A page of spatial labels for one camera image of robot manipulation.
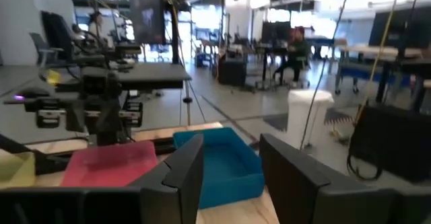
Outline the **black cabinet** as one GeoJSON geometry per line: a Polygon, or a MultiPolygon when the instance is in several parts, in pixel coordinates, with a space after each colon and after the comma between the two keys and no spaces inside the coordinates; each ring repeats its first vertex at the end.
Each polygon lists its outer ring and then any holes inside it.
{"type": "Polygon", "coordinates": [[[222,85],[244,86],[246,81],[246,63],[239,59],[222,58],[218,63],[218,81],[222,85]]]}

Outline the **black pillar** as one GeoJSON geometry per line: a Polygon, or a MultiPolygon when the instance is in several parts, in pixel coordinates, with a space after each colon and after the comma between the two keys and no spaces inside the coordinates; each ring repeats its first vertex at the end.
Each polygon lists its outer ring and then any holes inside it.
{"type": "Polygon", "coordinates": [[[171,20],[172,20],[172,39],[171,39],[171,45],[172,45],[172,63],[173,64],[179,64],[179,33],[178,33],[178,17],[177,17],[177,10],[174,4],[170,4],[169,6],[170,14],[171,14],[171,20]]]}

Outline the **black office chair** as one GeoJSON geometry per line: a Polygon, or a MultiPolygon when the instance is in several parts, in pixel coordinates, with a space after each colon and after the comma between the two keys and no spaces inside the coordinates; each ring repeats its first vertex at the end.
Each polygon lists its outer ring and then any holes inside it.
{"type": "Polygon", "coordinates": [[[62,49],[58,57],[67,63],[72,63],[74,56],[74,38],[63,16],[47,11],[41,11],[40,15],[45,36],[50,47],[62,49]]]}

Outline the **blue plastic bin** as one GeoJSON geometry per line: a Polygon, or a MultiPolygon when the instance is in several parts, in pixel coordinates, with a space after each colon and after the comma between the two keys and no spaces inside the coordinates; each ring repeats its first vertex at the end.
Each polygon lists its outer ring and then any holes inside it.
{"type": "Polygon", "coordinates": [[[260,157],[230,127],[173,134],[175,147],[203,136],[203,183],[199,208],[258,198],[265,181],[260,157]]]}

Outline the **pink plastic bin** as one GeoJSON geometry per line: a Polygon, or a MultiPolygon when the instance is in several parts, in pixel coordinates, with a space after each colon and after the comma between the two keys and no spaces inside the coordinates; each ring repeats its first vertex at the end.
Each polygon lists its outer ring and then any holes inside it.
{"type": "Polygon", "coordinates": [[[73,153],[62,187],[122,187],[158,164],[151,141],[90,147],[73,153]]]}

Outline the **white cylindrical bin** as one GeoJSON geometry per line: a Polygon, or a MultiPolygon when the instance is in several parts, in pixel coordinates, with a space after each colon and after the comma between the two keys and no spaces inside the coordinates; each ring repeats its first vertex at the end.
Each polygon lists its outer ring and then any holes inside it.
{"type": "Polygon", "coordinates": [[[329,91],[293,89],[288,94],[287,143],[297,149],[316,146],[325,132],[325,116],[334,99],[329,91]]]}

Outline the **person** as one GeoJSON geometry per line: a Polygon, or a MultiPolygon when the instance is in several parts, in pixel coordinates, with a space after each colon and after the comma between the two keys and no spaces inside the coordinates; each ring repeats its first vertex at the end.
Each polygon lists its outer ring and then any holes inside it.
{"type": "Polygon", "coordinates": [[[87,38],[91,41],[104,44],[102,35],[102,14],[99,11],[95,11],[90,15],[87,38]]]}
{"type": "Polygon", "coordinates": [[[295,27],[293,30],[292,40],[288,43],[287,52],[288,59],[282,62],[281,65],[273,73],[273,78],[277,73],[280,74],[280,81],[283,81],[282,73],[286,68],[291,68],[294,72],[294,77],[291,82],[291,88],[297,88],[300,78],[300,72],[303,68],[302,62],[308,58],[310,46],[305,39],[305,29],[303,26],[295,27]]]}

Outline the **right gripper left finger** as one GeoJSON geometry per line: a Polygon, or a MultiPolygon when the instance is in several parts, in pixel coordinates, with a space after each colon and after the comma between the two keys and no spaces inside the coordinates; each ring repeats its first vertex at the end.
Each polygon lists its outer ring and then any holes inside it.
{"type": "Polygon", "coordinates": [[[130,183],[139,189],[140,224],[195,224],[203,166],[203,135],[196,134],[130,183]]]}

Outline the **grey office chair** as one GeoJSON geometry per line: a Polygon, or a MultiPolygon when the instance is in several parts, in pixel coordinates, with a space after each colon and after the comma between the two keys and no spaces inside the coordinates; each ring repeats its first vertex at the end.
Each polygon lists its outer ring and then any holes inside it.
{"type": "Polygon", "coordinates": [[[66,62],[58,58],[58,54],[63,52],[62,48],[50,47],[47,42],[44,41],[42,36],[36,32],[29,33],[36,52],[38,54],[36,66],[38,68],[62,68],[65,67],[66,62]]]}

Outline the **black equipment box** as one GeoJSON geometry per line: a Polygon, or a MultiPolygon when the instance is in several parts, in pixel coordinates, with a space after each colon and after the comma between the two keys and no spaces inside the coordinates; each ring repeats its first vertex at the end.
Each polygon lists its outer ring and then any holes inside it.
{"type": "Polygon", "coordinates": [[[383,171],[409,182],[431,179],[431,115],[393,106],[363,106],[350,140],[347,168],[361,180],[375,181],[383,171]],[[352,166],[356,157],[376,167],[373,177],[352,166]]]}

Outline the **black desk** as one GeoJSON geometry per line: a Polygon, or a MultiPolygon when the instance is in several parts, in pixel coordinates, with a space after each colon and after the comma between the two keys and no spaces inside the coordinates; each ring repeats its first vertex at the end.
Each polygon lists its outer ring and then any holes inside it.
{"type": "MultiPolygon", "coordinates": [[[[143,63],[135,65],[127,72],[115,72],[123,91],[145,91],[151,89],[181,89],[183,83],[191,80],[191,76],[183,66],[169,63],[143,63]]],[[[39,128],[55,128],[59,126],[59,117],[66,115],[67,108],[80,90],[80,83],[69,78],[56,85],[56,93],[49,96],[15,96],[3,101],[5,105],[21,104],[25,111],[36,113],[42,122],[39,128]]]]}

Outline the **small yellow object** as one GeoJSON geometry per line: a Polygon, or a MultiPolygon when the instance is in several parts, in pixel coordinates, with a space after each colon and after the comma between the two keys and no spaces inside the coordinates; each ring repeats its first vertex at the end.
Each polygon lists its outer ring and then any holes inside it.
{"type": "Polygon", "coordinates": [[[61,82],[61,74],[55,70],[49,69],[46,72],[46,82],[53,86],[58,85],[61,82]]]}

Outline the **large black screen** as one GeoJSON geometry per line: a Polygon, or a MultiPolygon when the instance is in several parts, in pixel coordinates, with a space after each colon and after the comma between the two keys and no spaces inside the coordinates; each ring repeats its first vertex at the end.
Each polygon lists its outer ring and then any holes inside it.
{"type": "Polygon", "coordinates": [[[129,0],[135,41],[164,44],[164,0],[129,0]]]}

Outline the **black monitor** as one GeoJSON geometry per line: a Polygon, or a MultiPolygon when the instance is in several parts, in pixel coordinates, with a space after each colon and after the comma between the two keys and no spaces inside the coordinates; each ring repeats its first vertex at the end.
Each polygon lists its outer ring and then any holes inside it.
{"type": "MultiPolygon", "coordinates": [[[[374,17],[369,46],[379,46],[386,28],[390,12],[380,12],[374,17]]],[[[427,48],[431,43],[431,7],[395,10],[393,12],[385,46],[399,48],[427,48]]]]}

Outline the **black hazard-striped floor mat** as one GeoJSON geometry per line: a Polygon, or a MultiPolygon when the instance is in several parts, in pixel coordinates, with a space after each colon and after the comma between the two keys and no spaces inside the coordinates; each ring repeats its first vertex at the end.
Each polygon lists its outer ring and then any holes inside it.
{"type": "MultiPolygon", "coordinates": [[[[351,122],[353,120],[354,120],[354,117],[346,113],[343,113],[338,109],[329,108],[325,115],[324,125],[335,125],[335,124],[340,124],[345,122],[351,122]]],[[[288,114],[266,116],[263,118],[263,121],[281,132],[287,131],[288,114]]]]}

